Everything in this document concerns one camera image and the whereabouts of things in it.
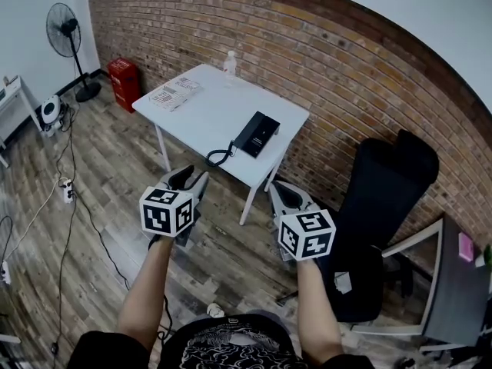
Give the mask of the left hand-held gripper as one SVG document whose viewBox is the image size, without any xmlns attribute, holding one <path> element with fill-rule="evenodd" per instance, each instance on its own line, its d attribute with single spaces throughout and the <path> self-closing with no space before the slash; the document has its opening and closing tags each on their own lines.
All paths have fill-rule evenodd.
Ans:
<svg viewBox="0 0 492 369">
<path fill-rule="evenodd" d="M 143 231 L 173 238 L 184 247 L 197 220 L 198 205 L 208 186 L 209 173 L 202 172 L 191 188 L 185 189 L 194 165 L 176 168 L 165 174 L 156 186 L 148 186 L 139 200 Z"/>
</svg>

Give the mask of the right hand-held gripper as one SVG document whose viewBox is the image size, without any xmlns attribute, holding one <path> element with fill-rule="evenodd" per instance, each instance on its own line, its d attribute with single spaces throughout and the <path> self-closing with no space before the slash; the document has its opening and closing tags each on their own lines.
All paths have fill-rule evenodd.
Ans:
<svg viewBox="0 0 492 369">
<path fill-rule="evenodd" d="M 337 229 L 327 209 L 321 209 L 306 192 L 286 181 L 273 181 L 268 194 L 283 261 L 330 254 Z"/>
</svg>

